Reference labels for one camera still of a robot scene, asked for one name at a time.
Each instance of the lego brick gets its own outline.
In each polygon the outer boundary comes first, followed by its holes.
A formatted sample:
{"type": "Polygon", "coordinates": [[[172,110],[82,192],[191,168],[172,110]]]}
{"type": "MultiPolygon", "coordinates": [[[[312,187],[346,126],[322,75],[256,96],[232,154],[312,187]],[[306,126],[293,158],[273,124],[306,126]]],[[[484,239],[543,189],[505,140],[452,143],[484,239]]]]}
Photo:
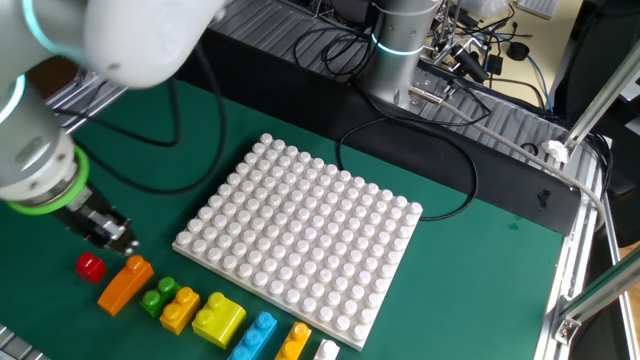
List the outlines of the lego brick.
{"type": "Polygon", "coordinates": [[[178,290],[175,299],[164,308],[160,323],[165,329],[180,335],[199,307],[200,295],[185,286],[178,290]]]}
{"type": "Polygon", "coordinates": [[[260,140],[173,249],[362,350],[422,206],[260,140]]]}
{"type": "Polygon", "coordinates": [[[247,312],[240,305],[216,292],[209,296],[191,325],[193,332],[226,350],[246,317],[247,312]]]}
{"type": "Polygon", "coordinates": [[[313,360],[336,360],[340,347],[331,340],[324,339],[318,347],[318,352],[313,360]]]}
{"type": "Polygon", "coordinates": [[[261,312],[227,360],[255,360],[273,335],[277,324],[271,314],[261,312]]]}
{"type": "Polygon", "coordinates": [[[276,360],[298,360],[309,336],[311,336],[311,329],[305,323],[294,323],[287,339],[276,355],[276,360]]]}
{"type": "Polygon", "coordinates": [[[104,290],[98,299],[98,305],[111,316],[115,316],[152,276],[151,264],[142,256],[130,257],[127,259],[127,265],[104,290]]]}
{"type": "Polygon", "coordinates": [[[81,279],[97,284],[107,272],[107,267],[91,253],[84,253],[78,257],[76,262],[76,272],[81,279]]]}
{"type": "Polygon", "coordinates": [[[158,282],[157,288],[144,294],[140,306],[147,310],[152,317],[157,318],[162,314],[162,309],[173,300],[178,290],[180,290],[180,285],[173,278],[163,278],[158,282]]]}

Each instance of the green ring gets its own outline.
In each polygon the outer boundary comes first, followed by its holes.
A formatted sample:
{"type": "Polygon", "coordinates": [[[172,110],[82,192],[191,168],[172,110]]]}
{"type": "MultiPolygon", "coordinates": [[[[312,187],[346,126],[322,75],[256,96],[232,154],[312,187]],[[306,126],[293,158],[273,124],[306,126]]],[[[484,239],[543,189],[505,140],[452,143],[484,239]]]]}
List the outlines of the green ring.
{"type": "Polygon", "coordinates": [[[85,185],[87,185],[87,180],[89,179],[89,158],[87,158],[87,154],[85,154],[79,147],[76,146],[75,150],[76,158],[78,159],[78,178],[75,184],[73,184],[73,186],[71,186],[64,195],[54,202],[42,206],[28,207],[16,202],[7,202],[7,205],[9,205],[13,210],[29,216],[51,214],[52,212],[69,205],[82,192],[82,190],[84,190],[85,185]]]}

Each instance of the white baseplate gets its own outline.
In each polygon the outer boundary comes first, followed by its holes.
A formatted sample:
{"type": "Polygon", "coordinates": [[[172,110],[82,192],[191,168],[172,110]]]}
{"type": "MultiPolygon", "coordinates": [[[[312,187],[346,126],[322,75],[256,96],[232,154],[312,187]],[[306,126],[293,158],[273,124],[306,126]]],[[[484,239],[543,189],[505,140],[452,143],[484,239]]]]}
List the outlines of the white baseplate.
{"type": "Polygon", "coordinates": [[[173,249],[362,350],[421,214],[264,134],[173,249]]]}

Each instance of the orange brick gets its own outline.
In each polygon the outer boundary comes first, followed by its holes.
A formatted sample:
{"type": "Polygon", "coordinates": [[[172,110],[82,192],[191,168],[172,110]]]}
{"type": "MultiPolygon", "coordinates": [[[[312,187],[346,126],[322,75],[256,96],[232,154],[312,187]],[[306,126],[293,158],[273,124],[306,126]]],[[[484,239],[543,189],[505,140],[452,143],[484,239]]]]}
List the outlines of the orange brick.
{"type": "Polygon", "coordinates": [[[294,323],[289,335],[287,335],[287,339],[282,344],[278,355],[276,355],[276,360],[298,360],[302,348],[309,340],[309,336],[311,336],[311,329],[305,323],[294,323]]]}
{"type": "Polygon", "coordinates": [[[164,308],[160,323],[165,329],[180,335],[199,307],[200,295],[185,286],[178,290],[173,302],[164,308]]]}
{"type": "Polygon", "coordinates": [[[111,316],[115,316],[152,276],[151,264],[142,256],[130,257],[124,269],[120,270],[104,290],[98,299],[98,305],[111,316]]]}

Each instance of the blue brick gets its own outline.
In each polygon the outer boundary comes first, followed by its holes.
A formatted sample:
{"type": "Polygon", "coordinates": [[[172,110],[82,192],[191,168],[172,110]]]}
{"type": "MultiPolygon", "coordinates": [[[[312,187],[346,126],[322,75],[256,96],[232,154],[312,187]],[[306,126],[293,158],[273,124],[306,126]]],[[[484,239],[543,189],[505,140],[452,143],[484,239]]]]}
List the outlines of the blue brick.
{"type": "Polygon", "coordinates": [[[261,312],[227,360],[255,360],[271,338],[277,323],[271,314],[261,312]]]}

